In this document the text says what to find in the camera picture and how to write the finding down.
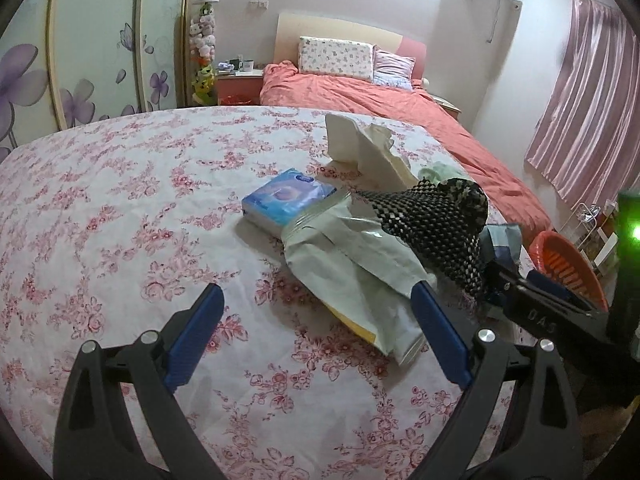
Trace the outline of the light green cloth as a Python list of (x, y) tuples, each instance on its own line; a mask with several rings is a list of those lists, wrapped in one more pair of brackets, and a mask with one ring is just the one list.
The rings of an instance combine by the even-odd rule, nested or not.
[(461, 166), (448, 164), (448, 162), (441, 162), (440, 160), (436, 160), (436, 162), (423, 166), (418, 171), (418, 178), (420, 180), (430, 181), (434, 184), (446, 182), (451, 179), (470, 180), (469, 175)]

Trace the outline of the bed with coral duvet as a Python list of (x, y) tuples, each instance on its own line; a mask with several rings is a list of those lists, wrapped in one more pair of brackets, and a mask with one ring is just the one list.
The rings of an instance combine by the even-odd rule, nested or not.
[(552, 221), (536, 195), (508, 167), (421, 88), (382, 87), (344, 76), (301, 73), (290, 61), (269, 64), (262, 76), (265, 106), (318, 108), (382, 117), (420, 126), (480, 184), (506, 221), (516, 223), (529, 244)]

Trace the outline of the red left nightstand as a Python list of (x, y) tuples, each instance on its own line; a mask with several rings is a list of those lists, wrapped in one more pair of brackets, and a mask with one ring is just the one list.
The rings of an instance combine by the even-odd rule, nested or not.
[(216, 79), (218, 104), (223, 106), (258, 105), (263, 82), (263, 70), (218, 76)]

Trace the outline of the right bedside table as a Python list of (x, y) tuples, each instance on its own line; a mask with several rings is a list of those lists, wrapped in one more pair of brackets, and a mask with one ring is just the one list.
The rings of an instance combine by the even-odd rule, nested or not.
[(431, 95), (431, 98), (433, 99), (433, 101), (438, 104), (448, 115), (450, 115), (452, 118), (454, 118), (454, 120), (458, 120), (459, 119), (459, 115), (461, 113), (461, 110), (459, 107), (455, 106), (454, 104), (452, 104), (451, 102), (449, 102), (448, 100), (441, 98), (440, 96), (434, 96), (434, 94)]

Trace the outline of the pink satin curtain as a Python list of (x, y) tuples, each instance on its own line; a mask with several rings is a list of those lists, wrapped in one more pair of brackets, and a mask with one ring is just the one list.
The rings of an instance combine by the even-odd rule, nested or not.
[(572, 0), (559, 76), (525, 161), (570, 207), (639, 187), (639, 37), (622, 11)]

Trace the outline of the wardrobe with purple flowers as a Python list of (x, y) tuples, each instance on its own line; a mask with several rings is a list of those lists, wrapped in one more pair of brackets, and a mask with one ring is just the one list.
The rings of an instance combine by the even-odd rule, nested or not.
[(186, 105), (189, 0), (3, 0), (1, 147)]

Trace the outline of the floral white pillow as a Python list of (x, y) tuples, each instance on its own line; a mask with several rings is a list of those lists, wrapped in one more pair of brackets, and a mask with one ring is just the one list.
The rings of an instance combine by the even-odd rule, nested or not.
[(300, 36), (298, 70), (306, 74), (371, 81), (374, 74), (374, 45), (361, 41)]

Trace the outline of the hanging plush toy column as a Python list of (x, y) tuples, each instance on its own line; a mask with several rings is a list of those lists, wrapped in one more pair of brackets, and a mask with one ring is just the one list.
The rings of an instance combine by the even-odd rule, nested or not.
[(216, 82), (216, 0), (202, 0), (189, 25), (189, 47), (193, 66), (192, 99), (195, 104), (217, 103)]

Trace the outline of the beige pink headboard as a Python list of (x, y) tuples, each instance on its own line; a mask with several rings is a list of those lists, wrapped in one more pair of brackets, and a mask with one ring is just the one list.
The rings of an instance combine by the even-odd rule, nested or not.
[(300, 36), (352, 40), (375, 44), (383, 50), (414, 58), (413, 79), (421, 79), (425, 70), (426, 45), (378, 27), (356, 22), (293, 12), (281, 12), (274, 40), (273, 63), (289, 60), (297, 64)]

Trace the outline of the black white mesh mat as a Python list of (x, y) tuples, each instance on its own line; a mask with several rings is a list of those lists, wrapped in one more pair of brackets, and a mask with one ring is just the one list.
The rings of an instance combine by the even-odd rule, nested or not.
[(420, 180), (405, 191), (361, 191), (359, 195), (371, 205), (383, 231), (398, 237), (469, 295), (480, 296), (483, 230), (472, 232), (437, 184)]

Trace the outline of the orange plastic laundry basket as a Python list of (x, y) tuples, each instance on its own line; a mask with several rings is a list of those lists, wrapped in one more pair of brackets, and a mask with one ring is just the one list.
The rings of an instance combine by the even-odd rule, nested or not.
[(597, 275), (567, 238), (554, 231), (542, 231), (530, 243), (528, 253), (539, 272), (589, 299), (602, 311), (608, 310)]

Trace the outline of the blue tissue pack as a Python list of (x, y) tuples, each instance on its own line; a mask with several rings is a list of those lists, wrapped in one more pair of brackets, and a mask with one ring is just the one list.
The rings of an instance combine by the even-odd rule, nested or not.
[(280, 238), (293, 219), (335, 191), (332, 184), (290, 168), (242, 199), (243, 216), (271, 236)]

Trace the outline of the black floral daisy cloth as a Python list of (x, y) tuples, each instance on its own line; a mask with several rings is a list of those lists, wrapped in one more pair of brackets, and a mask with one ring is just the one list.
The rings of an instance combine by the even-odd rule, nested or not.
[(468, 228), (478, 234), (488, 218), (488, 198), (473, 180), (450, 178), (439, 182), (437, 189), (461, 212)]

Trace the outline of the striped purple pillow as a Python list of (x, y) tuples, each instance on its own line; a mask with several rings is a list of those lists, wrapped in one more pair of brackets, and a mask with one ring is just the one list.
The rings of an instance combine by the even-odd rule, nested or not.
[(378, 86), (411, 91), (416, 60), (383, 49), (374, 54), (373, 82)]

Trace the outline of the cream tissue paper package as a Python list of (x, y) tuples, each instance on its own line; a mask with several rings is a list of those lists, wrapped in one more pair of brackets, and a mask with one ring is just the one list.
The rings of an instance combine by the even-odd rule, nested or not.
[(409, 165), (392, 152), (394, 140), (389, 128), (360, 126), (352, 118), (327, 114), (326, 137), (334, 162), (356, 167), (379, 191), (405, 191), (418, 183)]

